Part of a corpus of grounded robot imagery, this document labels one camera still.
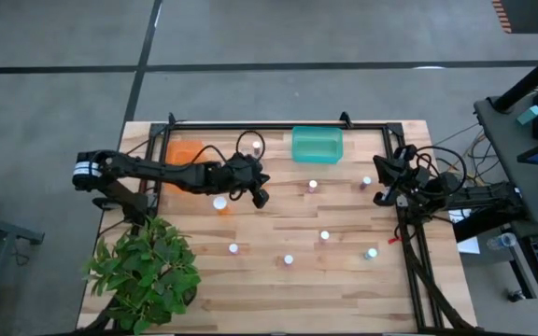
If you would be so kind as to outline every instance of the potted plant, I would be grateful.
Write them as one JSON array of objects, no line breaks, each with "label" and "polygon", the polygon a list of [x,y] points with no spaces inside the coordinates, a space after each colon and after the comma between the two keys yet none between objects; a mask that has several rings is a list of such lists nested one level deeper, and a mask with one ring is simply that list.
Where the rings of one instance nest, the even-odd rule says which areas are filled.
[{"label": "potted plant", "polygon": [[192,265],[192,254],[184,235],[161,218],[148,218],[137,235],[125,232],[109,250],[99,238],[95,257],[86,265],[94,281],[91,294],[115,291],[118,303],[105,310],[135,335],[186,313],[201,282]]}]

